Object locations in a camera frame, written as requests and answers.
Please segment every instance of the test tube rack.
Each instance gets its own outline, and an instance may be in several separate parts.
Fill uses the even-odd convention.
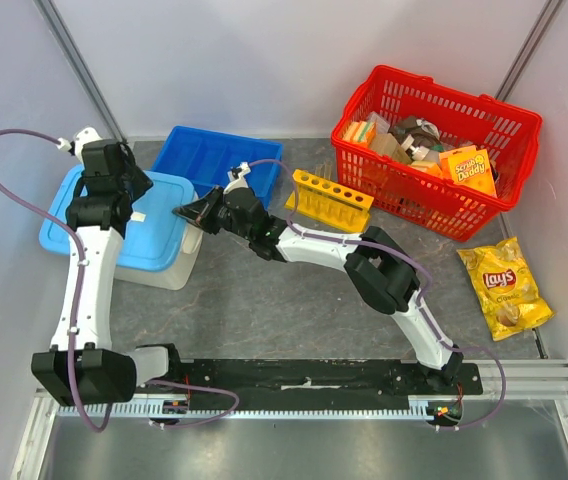
[[[298,212],[348,233],[366,229],[373,197],[304,170],[295,170],[293,180],[300,194]],[[294,205],[295,192],[286,201],[286,208],[292,210]]]

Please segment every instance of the red basket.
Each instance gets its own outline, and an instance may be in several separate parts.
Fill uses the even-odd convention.
[[[377,112],[391,125],[409,115],[440,130],[441,140],[471,141],[495,160],[497,198],[383,158],[342,140],[352,121]],[[359,86],[331,135],[339,182],[375,198],[374,205],[454,240],[465,242],[495,215],[517,203],[531,174],[542,118],[499,102],[474,97],[395,68],[379,65]]]

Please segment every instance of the lay's chip bag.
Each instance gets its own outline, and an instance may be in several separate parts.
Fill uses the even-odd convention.
[[[495,247],[458,250],[480,301],[493,340],[539,327],[553,311],[539,295],[517,238]]]

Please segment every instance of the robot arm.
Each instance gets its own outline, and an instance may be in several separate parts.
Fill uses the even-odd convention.
[[[224,229],[245,238],[251,250],[265,260],[314,263],[346,273],[364,302],[393,317],[411,342],[427,378],[450,385],[463,356],[443,345],[454,346],[435,324],[441,336],[438,340],[421,311],[428,312],[428,307],[422,304],[418,309],[420,283],[415,270],[390,253],[357,244],[366,241],[403,253],[388,234],[378,227],[356,234],[328,233],[296,224],[291,228],[270,215],[255,197],[243,178],[249,171],[248,165],[242,164],[229,173],[231,181],[226,189],[216,187],[174,213],[206,233],[217,234]],[[314,234],[334,241],[316,239]]]
[[[75,372],[85,404],[126,402],[135,387],[163,376],[169,367],[166,346],[138,348],[128,355],[111,351],[109,310],[117,258],[126,236],[133,203],[153,185],[135,165],[127,145],[102,140],[92,128],[78,133],[70,151],[84,163],[67,224],[85,250],[84,277],[75,331]],[[70,241],[70,264],[64,304],[48,352],[36,353],[31,371],[61,404],[73,405],[68,380],[69,319],[80,271],[75,242]]]

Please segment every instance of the orange package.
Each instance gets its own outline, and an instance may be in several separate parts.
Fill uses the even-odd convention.
[[[437,178],[442,178],[442,170],[440,169],[440,166],[435,162],[415,160],[409,165],[409,167],[419,170],[420,172],[428,173],[429,175],[434,175]]]
[[[477,150],[475,145],[471,145],[443,152],[440,153],[440,163],[444,178],[487,195],[497,196],[486,150]]]
[[[554,313],[540,297],[517,238],[495,247],[458,250],[493,340],[539,327]]]

